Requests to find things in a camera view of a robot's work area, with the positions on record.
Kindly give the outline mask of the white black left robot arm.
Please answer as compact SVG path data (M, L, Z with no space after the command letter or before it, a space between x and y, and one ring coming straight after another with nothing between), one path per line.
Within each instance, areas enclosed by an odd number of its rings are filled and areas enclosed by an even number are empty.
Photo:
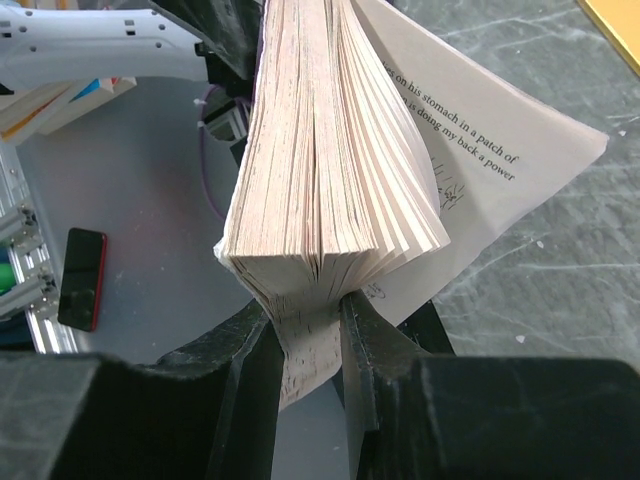
M1 4L1 92L105 77L208 82L250 96L260 1L152 1L146 9Z

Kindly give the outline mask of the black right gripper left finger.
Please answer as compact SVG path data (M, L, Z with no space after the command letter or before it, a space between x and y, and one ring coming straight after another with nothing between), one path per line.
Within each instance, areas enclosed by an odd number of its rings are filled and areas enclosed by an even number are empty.
M267 479L284 355L251 302L151 365L1 356L5 479Z

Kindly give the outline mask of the purple 117-storey treehouse book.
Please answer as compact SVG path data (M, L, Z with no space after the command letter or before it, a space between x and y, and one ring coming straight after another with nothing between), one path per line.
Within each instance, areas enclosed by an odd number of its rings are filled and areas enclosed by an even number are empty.
M281 407L341 365L339 301L399 324L605 151L384 1L269 1L215 248L270 317Z

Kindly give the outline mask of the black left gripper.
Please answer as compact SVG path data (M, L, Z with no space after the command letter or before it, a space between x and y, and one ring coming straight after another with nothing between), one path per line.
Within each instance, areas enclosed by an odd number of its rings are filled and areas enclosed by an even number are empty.
M258 65L262 1L158 0L152 9L194 34L208 80L231 98L250 100Z

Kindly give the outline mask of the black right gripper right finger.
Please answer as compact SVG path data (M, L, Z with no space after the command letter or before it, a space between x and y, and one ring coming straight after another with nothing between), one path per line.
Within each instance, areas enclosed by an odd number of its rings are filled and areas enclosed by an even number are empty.
M456 356L365 294L340 305L354 479L635 479L639 375L611 359Z

